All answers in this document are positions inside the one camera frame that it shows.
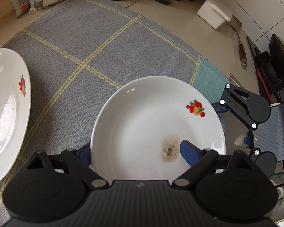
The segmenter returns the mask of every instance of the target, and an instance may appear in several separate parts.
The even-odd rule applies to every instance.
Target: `barcode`
[[[34,8],[42,8],[43,7],[43,0],[38,1],[38,2],[33,2]]]

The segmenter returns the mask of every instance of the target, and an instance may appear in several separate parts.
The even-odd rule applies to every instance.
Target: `white plastic container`
[[[233,13],[231,8],[225,5],[222,0],[205,0],[197,15],[212,28],[218,29],[225,21],[231,20]]]

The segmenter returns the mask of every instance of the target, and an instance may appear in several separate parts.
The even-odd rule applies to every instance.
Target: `yellow stripe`
[[[109,43],[111,43],[117,36],[119,36],[123,31],[125,31],[130,25],[132,25],[137,19],[141,18],[141,15],[135,17],[134,19],[131,19],[128,23],[126,23],[121,29],[119,29],[116,33],[114,33],[112,36],[110,36],[104,43],[102,43],[90,56],[88,56],[83,62],[79,64],[79,66],[76,68],[76,70],[68,77],[68,79],[61,85],[59,90],[54,94],[52,99],[46,104],[45,108],[41,112],[41,114],[38,116],[37,120],[35,121],[34,125],[28,132],[27,136],[25,137],[25,140],[23,142],[22,149],[19,153],[19,156],[23,155],[24,150],[28,146],[32,136],[34,135],[37,128],[40,126],[41,122],[43,121],[46,114],[49,112],[50,108],[56,103],[56,101],[59,99],[59,97],[63,94],[63,92],[66,90],[66,88],[72,83],[72,81],[75,79],[76,76],[87,66],[88,62],[92,60],[94,57],[96,57]],[[14,171],[16,169],[16,166],[18,164],[19,160],[16,160],[12,170],[10,171],[9,175],[13,175]],[[8,181],[11,177],[7,176],[3,179],[2,187],[0,189],[0,208],[2,204],[2,194],[5,186],[8,184]]]
[[[55,9],[56,7],[62,5],[63,3],[67,2],[67,1],[69,1],[69,0],[65,0],[65,1],[63,1],[63,2],[61,2],[61,3],[59,3],[59,4],[57,4],[57,5],[55,5],[53,8],[47,10],[45,13],[43,13],[42,15],[40,15],[37,19],[40,19],[40,18],[41,18],[43,15],[45,15],[46,13],[48,13],[49,11],[52,11],[53,9]],[[13,37],[11,37],[11,38],[2,46],[2,48],[5,47],[5,45],[7,45],[12,39],[14,39],[20,32],[22,32],[23,29],[21,29],[21,30],[18,31]]]
[[[153,31],[152,29],[150,29],[148,26],[144,25],[143,23],[141,23],[140,21],[136,21],[136,23],[138,23],[139,25],[143,26],[144,28],[146,28],[147,30],[149,30],[151,33],[155,34],[156,36],[158,36],[159,38],[161,38],[163,41],[167,42],[168,44],[170,44],[171,46],[173,46],[175,49],[179,50],[181,53],[183,53],[185,56],[187,56],[190,60],[192,60],[194,63],[197,64],[197,61],[191,57],[188,53],[186,53],[185,51],[183,51],[181,48],[179,48],[177,45],[175,45],[174,43],[172,43],[171,41],[169,41],[168,39],[166,39],[165,37],[163,37],[162,35],[156,33],[155,31]]]
[[[63,55],[65,58],[71,60],[72,62],[76,63],[76,64],[82,64],[83,61],[71,56],[70,54],[66,53],[65,51],[63,51],[62,49],[56,47],[55,45],[49,43],[48,41],[42,39],[41,37],[33,34],[32,32],[24,29],[23,30],[25,33],[27,33],[28,35],[30,35],[31,37],[33,37],[34,39],[38,40],[39,42],[43,43],[44,45],[48,46],[49,48],[57,51],[58,53],[60,53],[61,55]],[[86,70],[88,70],[89,72],[93,73],[94,75],[98,76],[100,79],[102,79],[104,82],[110,84],[111,86],[116,87],[117,89],[119,89],[121,87],[121,85],[119,85],[118,83],[116,83],[115,81],[113,81],[112,79],[110,79],[109,77],[107,77],[106,75],[104,75],[103,73],[97,71],[96,69],[92,68],[89,65],[84,66],[84,68]]]
[[[94,1],[91,1],[91,0],[84,0],[84,1],[89,2],[89,3],[92,3],[92,4],[95,4],[95,5],[99,6],[99,7],[108,9],[108,10],[110,10],[110,11],[112,11],[112,12],[114,12],[114,13],[117,13],[117,14],[123,16],[123,17],[126,17],[126,18],[128,18],[128,19],[133,19],[132,17],[127,16],[126,14],[121,13],[121,12],[119,12],[119,11],[117,11],[117,10],[115,10],[115,9],[112,9],[112,8],[110,8],[110,7],[108,7],[108,6],[105,6],[105,5],[103,5],[103,4],[100,4],[100,3],[97,3],[97,2],[94,2]]]
[[[130,16],[127,16],[126,14],[120,13],[119,11],[114,10],[114,9],[108,7],[108,6],[103,5],[103,4],[96,3],[96,2],[91,1],[91,0],[84,0],[84,1],[89,2],[89,3],[92,3],[92,4],[95,4],[95,5],[97,5],[97,6],[99,6],[99,7],[102,7],[102,8],[106,8],[106,9],[108,9],[108,10],[114,12],[114,13],[117,13],[117,14],[123,16],[123,17],[126,17],[126,18],[128,18],[128,19],[132,19]],[[191,57],[191,56],[190,56],[188,53],[186,53],[184,50],[182,50],[182,49],[179,48],[177,45],[175,45],[174,43],[172,43],[171,41],[169,41],[167,38],[165,38],[165,37],[163,37],[162,35],[156,33],[154,30],[152,30],[150,27],[144,25],[144,24],[143,24],[142,22],[140,22],[140,21],[136,21],[136,23],[138,23],[139,25],[143,26],[144,28],[146,28],[147,30],[149,30],[151,33],[155,34],[156,36],[158,36],[159,38],[161,38],[162,40],[164,40],[165,42],[167,42],[168,44],[170,44],[171,46],[173,46],[175,49],[179,50],[181,53],[183,53],[184,55],[186,55],[190,60],[192,60],[194,63],[197,64],[197,61],[196,61],[193,57]]]
[[[198,63],[199,63],[200,61],[201,61],[201,55],[199,54]],[[189,84],[190,84],[190,85],[192,85],[193,77],[195,76],[196,70],[197,70],[197,64],[196,64],[196,66],[195,66],[195,69],[193,70],[193,73],[191,74],[191,78],[190,78],[190,81],[189,81]]]
[[[202,56],[200,55],[200,56],[199,56],[198,64],[196,65],[196,69],[195,69],[195,71],[194,71],[193,79],[192,79],[192,81],[191,81],[191,86],[192,86],[192,85],[194,84],[194,82],[195,82],[195,79],[196,79],[196,76],[197,76],[199,67],[200,67],[200,65],[201,65],[201,60],[202,60]]]
[[[23,163],[26,162],[26,159],[23,156],[19,156],[19,160],[21,160]]]

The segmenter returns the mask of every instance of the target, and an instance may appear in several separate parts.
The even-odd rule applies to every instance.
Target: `plate rim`
[[[121,92],[124,88],[126,88],[126,86],[128,86],[129,84],[132,84],[133,82],[135,81],[138,81],[138,80],[141,80],[141,79],[148,79],[148,78],[169,78],[169,79],[173,79],[173,80],[176,80],[176,81],[180,81],[184,84],[187,84],[189,85],[188,83],[180,80],[180,79],[176,79],[176,78],[173,78],[173,77],[169,77],[169,76],[146,76],[146,77],[142,77],[142,78],[138,78],[138,79],[135,79],[133,81],[130,81],[128,82],[127,84],[123,85],[121,88],[119,88],[114,94],[111,95],[111,97],[109,97],[109,99],[105,102],[105,104],[103,105],[103,107],[101,108],[97,118],[96,118],[96,121],[94,123],[94,127],[93,127],[93,130],[92,130],[92,135],[91,135],[91,142],[90,142],[90,157],[91,157],[91,168],[92,170],[95,169],[95,166],[93,166],[93,139],[94,139],[94,133],[95,133],[95,127],[97,126],[97,123],[99,122],[99,119],[100,119],[100,116],[102,115],[102,113],[104,112],[104,110],[106,109],[108,103],[110,102],[111,99],[113,99],[115,97],[115,95],[118,95],[119,92]],[[200,92],[198,91],[196,88],[194,88],[197,92],[199,92],[206,100],[207,98]],[[221,124],[221,121],[219,122],[220,126],[219,126],[219,130],[220,132],[222,132],[224,134],[224,131],[223,131],[223,127],[222,127],[222,124]],[[226,154],[226,144],[225,144],[225,135],[223,136],[222,138],[222,142],[224,144],[224,154]]]
[[[27,131],[27,126],[28,126],[28,121],[29,121],[29,117],[30,117],[30,108],[31,108],[31,84],[30,84],[30,75],[29,75],[29,71],[28,71],[28,68],[27,68],[27,65],[25,63],[25,61],[23,60],[23,58],[21,57],[20,54],[18,54],[16,51],[14,50],[11,50],[11,49],[8,49],[8,48],[0,48],[0,51],[2,52],[2,54],[14,54],[15,56],[19,57],[19,61],[21,62],[21,64],[23,64],[23,70],[24,72],[27,73],[27,76],[28,78],[26,79],[25,81],[25,87],[28,88],[30,90],[30,97],[29,97],[29,107],[28,107],[28,115],[27,115],[27,119],[25,121],[25,129],[23,129],[23,134],[22,134],[22,137],[21,137],[21,142],[20,142],[20,145],[19,145],[19,148],[18,148],[18,151],[16,153],[16,156],[13,160],[13,162],[11,163],[10,167],[8,168],[7,172],[2,175],[0,177],[0,181],[10,172],[10,170],[12,169],[13,165],[15,164],[16,160],[18,159],[18,156],[19,156],[19,153],[21,151],[21,148],[22,148],[22,145],[23,145],[23,142],[24,142],[24,139],[25,139],[25,135],[26,135],[26,131]]]

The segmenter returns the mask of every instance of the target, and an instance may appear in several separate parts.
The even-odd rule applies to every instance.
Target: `tiled wall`
[[[284,0],[223,0],[242,22],[242,29],[259,49],[269,52],[269,40],[276,33],[284,41]]]

